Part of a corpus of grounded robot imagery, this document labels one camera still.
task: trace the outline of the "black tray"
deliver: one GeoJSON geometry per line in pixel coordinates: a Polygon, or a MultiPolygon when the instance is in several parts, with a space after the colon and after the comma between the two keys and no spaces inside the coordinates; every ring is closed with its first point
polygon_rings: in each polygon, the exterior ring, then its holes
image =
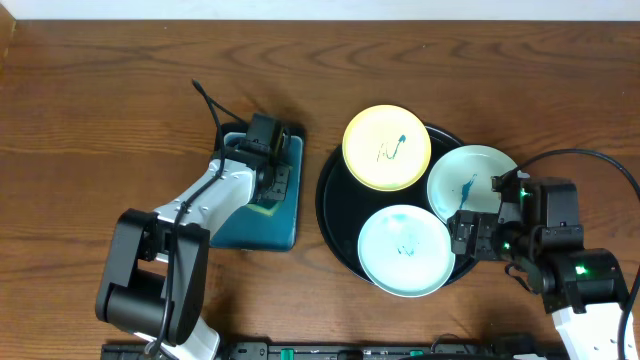
{"type": "MultiPolygon", "coordinates": [[[[361,184],[347,168],[338,146],[322,169],[316,189],[316,217],[325,242],[340,262],[361,279],[371,282],[358,259],[358,235],[364,223],[380,209],[396,204],[414,205],[433,213],[427,199],[427,179],[433,165],[447,152],[464,145],[454,135],[426,125],[431,138],[431,160],[424,175],[406,189],[376,191],[361,184]]],[[[449,285],[468,273],[477,261],[456,256],[449,285]]]]}

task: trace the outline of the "yellow plate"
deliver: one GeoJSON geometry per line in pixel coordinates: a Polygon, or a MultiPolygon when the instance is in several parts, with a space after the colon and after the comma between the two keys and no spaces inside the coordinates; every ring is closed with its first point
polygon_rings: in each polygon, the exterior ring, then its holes
{"type": "Polygon", "coordinates": [[[420,119],[393,105],[373,106],[351,120],[342,155],[353,176],[379,191],[404,189],[420,179],[431,159],[431,140],[420,119]]]}

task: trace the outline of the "white plate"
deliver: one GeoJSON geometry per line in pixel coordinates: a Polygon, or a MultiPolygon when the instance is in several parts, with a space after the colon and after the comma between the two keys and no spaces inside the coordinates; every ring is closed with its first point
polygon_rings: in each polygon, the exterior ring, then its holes
{"type": "Polygon", "coordinates": [[[358,238],[358,258],[374,284],[403,297],[438,290],[455,263],[444,224],[410,205],[389,206],[367,220],[358,238]]]}
{"type": "Polygon", "coordinates": [[[451,150],[431,169],[429,205],[445,223],[457,210],[497,213],[500,197],[491,191],[491,177],[515,167],[510,157],[492,147],[469,145],[451,150]]]}

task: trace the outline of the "white background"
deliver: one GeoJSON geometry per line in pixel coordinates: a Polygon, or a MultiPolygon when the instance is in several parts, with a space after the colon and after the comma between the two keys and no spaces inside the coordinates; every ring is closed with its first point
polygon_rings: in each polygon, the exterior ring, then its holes
{"type": "Polygon", "coordinates": [[[640,0],[0,0],[26,19],[640,20],[640,0]]]}

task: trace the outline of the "wooden table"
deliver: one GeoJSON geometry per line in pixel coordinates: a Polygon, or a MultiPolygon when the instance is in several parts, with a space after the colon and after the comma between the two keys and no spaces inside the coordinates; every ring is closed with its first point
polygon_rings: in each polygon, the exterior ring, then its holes
{"type": "MultiPolygon", "coordinates": [[[[517,162],[591,148],[640,177],[639,33],[633,23],[19,21],[0,80],[0,357],[97,358],[105,342],[135,340],[96,320],[95,296],[118,216],[166,203],[205,169],[215,126],[192,77],[244,118],[260,111],[308,134],[293,250],[210,251],[203,316],[226,339],[559,341],[541,299],[503,264],[420,299],[356,278],[320,234],[317,179],[349,120],[387,103],[517,162]]],[[[640,206],[624,178],[572,155],[531,173],[577,183],[586,246],[611,250],[631,286],[640,206]]]]}

